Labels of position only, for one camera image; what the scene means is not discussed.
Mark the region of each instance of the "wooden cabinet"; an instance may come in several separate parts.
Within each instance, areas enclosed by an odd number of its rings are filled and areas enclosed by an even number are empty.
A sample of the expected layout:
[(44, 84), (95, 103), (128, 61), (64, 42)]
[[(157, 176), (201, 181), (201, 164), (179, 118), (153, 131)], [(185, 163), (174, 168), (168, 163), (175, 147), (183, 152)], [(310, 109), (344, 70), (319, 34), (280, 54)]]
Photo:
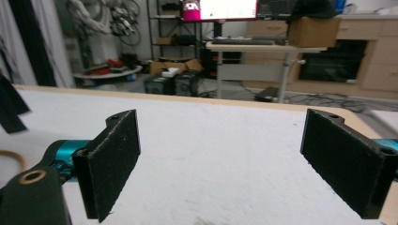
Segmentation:
[(337, 34), (338, 39), (377, 39), (382, 28), (381, 21), (345, 21), (342, 20)]
[(371, 64), (362, 87), (371, 90), (398, 91), (398, 65)]
[(385, 21), (362, 88), (398, 92), (398, 21)]
[[(248, 37), (284, 35), (285, 22), (248, 22)], [(287, 91), (336, 93), (368, 98), (398, 99), (398, 17), (343, 16), (338, 39), (367, 40), (367, 49), (360, 65), (356, 83), (304, 81), (299, 79), (299, 65), (289, 73)], [(281, 55), (245, 54), (246, 64), (281, 62)], [(248, 87), (267, 87), (269, 82), (245, 82)]]

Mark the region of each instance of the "drawer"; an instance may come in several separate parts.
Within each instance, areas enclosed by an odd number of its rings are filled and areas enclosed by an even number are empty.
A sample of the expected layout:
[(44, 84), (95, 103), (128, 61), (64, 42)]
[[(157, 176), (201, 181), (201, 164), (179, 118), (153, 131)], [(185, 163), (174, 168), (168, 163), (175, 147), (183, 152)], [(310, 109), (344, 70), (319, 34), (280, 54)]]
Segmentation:
[(372, 63), (398, 65), (398, 37), (381, 37), (375, 44)]
[(247, 59), (284, 59), (284, 53), (245, 52), (243, 55)]
[(385, 21), (381, 36), (396, 36), (398, 37), (398, 21)]
[(383, 22), (342, 20), (337, 34), (338, 39), (377, 39)]
[(285, 35), (287, 24), (284, 21), (255, 21), (248, 22), (247, 35), (252, 36), (277, 36)]
[(398, 65), (371, 64), (361, 86), (365, 89), (398, 92)]

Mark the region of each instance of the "robotic arm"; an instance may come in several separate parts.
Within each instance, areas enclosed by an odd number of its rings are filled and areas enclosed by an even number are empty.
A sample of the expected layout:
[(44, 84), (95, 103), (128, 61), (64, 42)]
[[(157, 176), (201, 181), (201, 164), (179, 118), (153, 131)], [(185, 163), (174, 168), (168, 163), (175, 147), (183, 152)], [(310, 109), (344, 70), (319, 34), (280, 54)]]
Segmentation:
[(62, 185), (72, 177), (87, 217), (106, 219), (141, 153), (134, 110), (106, 124), (92, 141), (52, 143), (40, 163), (0, 189), (0, 224), (71, 224)]

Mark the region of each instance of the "cabinet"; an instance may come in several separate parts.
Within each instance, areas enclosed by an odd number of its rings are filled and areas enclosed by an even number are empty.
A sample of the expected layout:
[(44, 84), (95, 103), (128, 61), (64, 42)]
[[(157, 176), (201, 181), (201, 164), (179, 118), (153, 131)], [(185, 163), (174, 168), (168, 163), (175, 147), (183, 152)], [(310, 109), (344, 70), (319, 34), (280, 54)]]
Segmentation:
[[(164, 10), (164, 5), (174, 5), (173, 10)], [(179, 19), (178, 1), (146, 0), (149, 40), (152, 59), (163, 56), (199, 57), (202, 33), (196, 22), (183, 22)]]
[[(360, 62), (356, 83), (304, 81), (299, 78), (301, 66), (295, 64), (289, 73), (287, 91), (336, 93), (366, 98), (398, 99), (398, 16), (341, 16), (338, 39), (365, 40), (367, 47)], [(279, 35), (287, 30), (284, 22), (248, 22), (248, 37)], [(279, 55), (245, 54), (246, 64), (280, 63)], [(272, 82), (245, 82), (245, 86), (264, 88)]]

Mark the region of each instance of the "keyboard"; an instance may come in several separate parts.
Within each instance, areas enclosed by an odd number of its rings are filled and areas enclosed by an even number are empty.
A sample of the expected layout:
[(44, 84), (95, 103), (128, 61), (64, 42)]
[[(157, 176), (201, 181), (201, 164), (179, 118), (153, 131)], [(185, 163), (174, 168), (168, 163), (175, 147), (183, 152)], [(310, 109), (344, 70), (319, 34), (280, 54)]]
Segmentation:
[(213, 44), (220, 45), (273, 45), (273, 40), (265, 39), (213, 39)]

